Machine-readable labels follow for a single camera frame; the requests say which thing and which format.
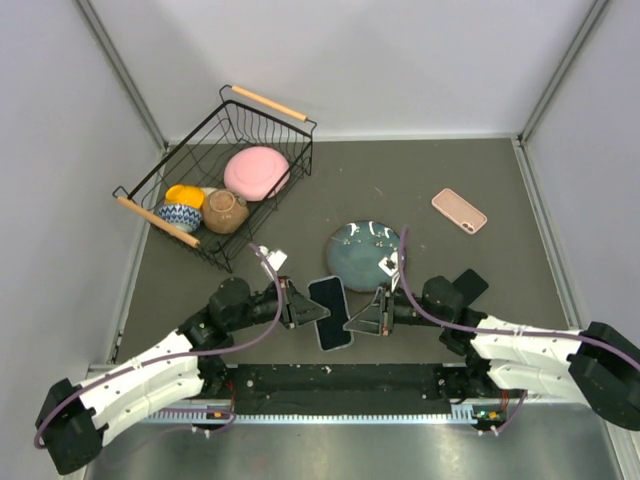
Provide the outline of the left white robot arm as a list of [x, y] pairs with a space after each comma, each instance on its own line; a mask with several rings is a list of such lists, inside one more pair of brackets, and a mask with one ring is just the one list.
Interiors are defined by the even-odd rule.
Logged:
[[295, 329], [329, 314], [288, 277], [262, 292], [229, 278], [205, 307], [142, 354], [83, 382], [55, 383], [36, 419], [34, 443], [48, 452], [58, 474], [74, 473], [153, 413], [184, 399], [220, 394], [229, 381], [222, 357], [240, 349], [233, 332], [261, 324]]

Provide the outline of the pink phone case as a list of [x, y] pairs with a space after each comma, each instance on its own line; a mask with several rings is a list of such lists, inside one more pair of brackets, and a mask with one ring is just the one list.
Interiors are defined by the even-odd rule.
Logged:
[[484, 213], [449, 188], [436, 194], [431, 205], [449, 221], [469, 235], [476, 234], [488, 222]]

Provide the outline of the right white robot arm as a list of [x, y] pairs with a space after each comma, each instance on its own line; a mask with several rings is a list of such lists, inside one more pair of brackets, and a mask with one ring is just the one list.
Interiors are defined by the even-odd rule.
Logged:
[[459, 280], [427, 280], [420, 296], [380, 285], [344, 328], [388, 336], [397, 324], [439, 326], [440, 341], [464, 357], [477, 396], [496, 389], [563, 398], [591, 408], [620, 428], [639, 428], [639, 349], [615, 328], [547, 330], [476, 311]]

